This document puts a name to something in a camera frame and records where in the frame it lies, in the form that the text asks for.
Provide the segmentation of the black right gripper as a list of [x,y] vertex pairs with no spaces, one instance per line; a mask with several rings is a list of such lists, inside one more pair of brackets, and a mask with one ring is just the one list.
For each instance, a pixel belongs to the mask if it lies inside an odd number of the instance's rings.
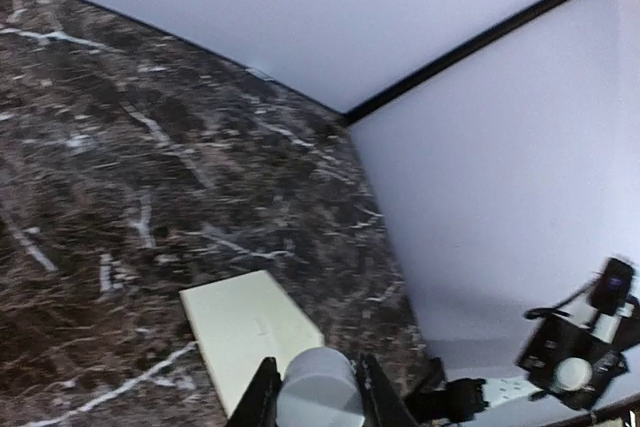
[[572,410],[590,410],[617,377],[628,372],[625,356],[563,317],[543,319],[516,365],[526,380]]

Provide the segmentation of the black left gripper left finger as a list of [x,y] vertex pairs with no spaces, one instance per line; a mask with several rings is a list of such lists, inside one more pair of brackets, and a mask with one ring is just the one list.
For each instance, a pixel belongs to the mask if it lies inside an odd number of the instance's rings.
[[227,427],[275,427],[280,373],[274,357],[265,357],[257,368]]

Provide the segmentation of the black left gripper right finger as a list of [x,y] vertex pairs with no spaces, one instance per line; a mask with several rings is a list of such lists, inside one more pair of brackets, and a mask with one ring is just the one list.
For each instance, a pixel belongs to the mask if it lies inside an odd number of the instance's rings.
[[364,427],[418,427],[374,355],[360,355],[357,383],[362,398]]

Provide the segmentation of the white glue stick cap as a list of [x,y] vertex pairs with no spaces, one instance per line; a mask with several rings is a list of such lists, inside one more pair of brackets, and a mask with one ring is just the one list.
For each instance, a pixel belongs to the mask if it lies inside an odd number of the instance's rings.
[[339,351],[315,347],[288,365],[276,399],[279,427],[361,427],[362,398],[351,362]]

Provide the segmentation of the beige paper envelope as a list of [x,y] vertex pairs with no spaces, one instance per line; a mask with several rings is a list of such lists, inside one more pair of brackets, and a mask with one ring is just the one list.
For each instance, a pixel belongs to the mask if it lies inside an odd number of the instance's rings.
[[324,345],[316,324],[266,270],[185,289],[180,298],[227,416],[262,360],[283,373],[301,352]]

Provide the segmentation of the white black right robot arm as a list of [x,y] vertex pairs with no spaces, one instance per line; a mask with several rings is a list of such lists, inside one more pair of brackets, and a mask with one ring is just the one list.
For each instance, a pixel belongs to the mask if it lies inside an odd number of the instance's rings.
[[525,375],[511,378],[461,378],[446,382],[437,358],[435,373],[405,397],[419,423],[473,420],[477,414],[508,402],[553,397],[574,411],[590,411],[614,379],[629,372],[624,352],[639,345],[639,318],[615,316],[602,338],[548,316],[517,359]]

